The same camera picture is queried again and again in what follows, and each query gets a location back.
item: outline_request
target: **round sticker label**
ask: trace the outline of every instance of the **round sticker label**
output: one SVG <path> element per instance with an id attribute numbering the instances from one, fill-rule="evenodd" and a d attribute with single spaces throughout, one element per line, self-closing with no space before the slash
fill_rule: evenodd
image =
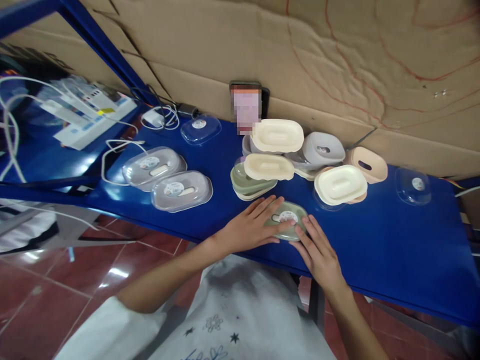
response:
<path id="1" fill-rule="evenodd" d="M 207 122 L 205 120 L 195 120 L 191 125 L 195 129 L 201 129 L 201 128 L 204 128 L 205 125 L 207 125 Z"/>
<path id="2" fill-rule="evenodd" d="M 296 223 L 299 222 L 299 218 L 292 211 L 284 211 L 279 215 L 278 218 L 279 218 L 281 223 L 286 222 L 288 220 L 292 220 L 292 219 L 295 220 Z"/>
<path id="3" fill-rule="evenodd" d="M 418 190 L 418 191 L 423 191 L 425 190 L 425 183 L 424 181 L 419 178 L 419 177 L 415 177 L 412 181 L 411 181 L 411 184 L 413 185 L 413 187 Z"/>
<path id="4" fill-rule="evenodd" d="M 180 195 L 184 189 L 185 187 L 181 182 L 171 182 L 165 186 L 163 193 L 170 198 L 175 198 Z"/>
<path id="5" fill-rule="evenodd" d="M 160 159 L 158 157 L 150 156 L 140 161 L 140 167 L 144 170 L 151 170 L 155 168 L 159 164 L 159 162 Z"/>

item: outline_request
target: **white shirt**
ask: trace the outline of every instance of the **white shirt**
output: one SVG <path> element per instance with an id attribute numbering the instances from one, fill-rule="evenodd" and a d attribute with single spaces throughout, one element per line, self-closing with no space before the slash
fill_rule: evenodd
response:
<path id="1" fill-rule="evenodd" d="M 165 334 L 168 307 L 140 314 L 111 297 L 55 359 L 130 360 L 147 346 L 148 360 L 335 359 L 290 275 L 239 256 L 203 271 L 185 320 Z"/>

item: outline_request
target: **cardboard backdrop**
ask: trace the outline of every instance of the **cardboard backdrop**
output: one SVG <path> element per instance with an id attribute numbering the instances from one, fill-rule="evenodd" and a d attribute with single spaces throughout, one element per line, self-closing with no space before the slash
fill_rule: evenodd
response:
<path id="1" fill-rule="evenodd" d="M 13 0 L 0 0 L 6 6 Z M 271 92 L 269 117 L 434 176 L 480 174 L 480 3 L 470 0 L 90 0 L 145 83 L 230 118 L 231 80 Z M 59 16 L 1 40 L 125 91 Z"/>

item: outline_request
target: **person's right hand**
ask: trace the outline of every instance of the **person's right hand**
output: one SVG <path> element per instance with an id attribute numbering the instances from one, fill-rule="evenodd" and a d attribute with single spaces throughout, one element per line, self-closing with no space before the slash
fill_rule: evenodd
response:
<path id="1" fill-rule="evenodd" d="M 350 291 L 345 281 L 337 253 L 330 245 L 327 236 L 313 215 L 302 219 L 311 239 L 300 226 L 295 226 L 295 232 L 300 241 L 290 242 L 305 261 L 316 282 L 323 288 L 327 298 L 342 297 Z"/>

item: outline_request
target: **fingers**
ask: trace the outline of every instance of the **fingers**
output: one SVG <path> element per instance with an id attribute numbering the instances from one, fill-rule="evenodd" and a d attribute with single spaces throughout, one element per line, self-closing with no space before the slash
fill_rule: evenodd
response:
<path id="1" fill-rule="evenodd" d="M 263 239 L 262 241 L 260 241 L 258 243 L 258 246 L 265 245 L 265 244 L 271 244 L 271 243 L 280 244 L 280 239 L 276 238 L 276 237 L 273 237 L 273 236 L 270 236 L 270 237 L 267 237 L 267 238 Z"/>
<path id="2" fill-rule="evenodd" d="M 292 245 L 295 249 L 297 249 L 308 270 L 312 271 L 312 258 L 310 257 L 307 249 L 305 249 L 305 246 L 303 246 L 303 244 L 299 241 L 290 241 L 289 244 Z"/>
<path id="3" fill-rule="evenodd" d="M 335 253 L 335 250 L 332 248 L 332 245 L 330 244 L 330 241 L 329 239 L 327 238 L 327 235 L 325 235 L 325 232 L 324 230 L 322 229 L 322 227 L 319 225 L 317 219 L 315 219 L 315 217 L 313 215 L 308 215 L 308 220 L 310 220 L 310 223 L 312 224 L 313 228 L 315 229 L 315 231 L 318 233 L 318 240 L 323 243 L 323 245 L 328 249 L 330 250 L 330 253 L 333 255 L 333 256 L 336 256 L 337 254 Z"/>
<path id="4" fill-rule="evenodd" d="M 295 220 L 289 220 L 289 221 L 284 221 L 279 223 L 278 225 L 271 225 L 271 226 L 266 226 L 263 229 L 262 235 L 264 237 L 271 237 L 276 234 L 280 234 L 284 232 L 285 230 L 291 228 L 296 224 Z"/>
<path id="5" fill-rule="evenodd" d="M 295 233 L 298 235 L 298 238 L 300 239 L 301 243 L 308 251 L 308 254 L 312 259 L 316 259 L 319 256 L 322 256 L 317 245 L 312 241 L 312 239 L 307 236 L 305 231 L 303 231 L 300 226 L 295 226 Z"/>
<path id="6" fill-rule="evenodd" d="M 327 244 L 325 241 L 322 239 L 320 234 L 318 233 L 317 229 L 314 227 L 314 225 L 311 223 L 310 219 L 306 216 L 302 218 L 303 225 L 305 225 L 306 230 L 311 236 L 311 239 L 315 243 L 316 247 L 320 251 L 322 255 L 331 255 L 330 249 L 327 247 Z"/>
<path id="7" fill-rule="evenodd" d="M 271 203 L 274 202 L 276 196 L 272 195 L 266 198 L 266 200 L 262 201 L 251 213 L 250 216 L 252 218 L 258 217 Z"/>
<path id="8" fill-rule="evenodd" d="M 255 201 L 252 202 L 245 210 L 243 210 L 243 213 L 244 213 L 245 215 L 250 215 L 250 214 L 252 213 L 252 211 L 254 211 L 254 210 L 257 208 L 257 206 L 258 206 L 263 200 L 265 200 L 264 197 L 261 197 L 261 198 L 255 200 Z"/>
<path id="9" fill-rule="evenodd" d="M 273 214 L 277 211 L 277 209 L 280 207 L 280 205 L 283 204 L 285 201 L 285 198 L 283 196 L 280 196 L 277 200 L 273 202 L 262 214 L 261 214 L 261 220 L 262 221 L 267 221 L 272 217 Z"/>

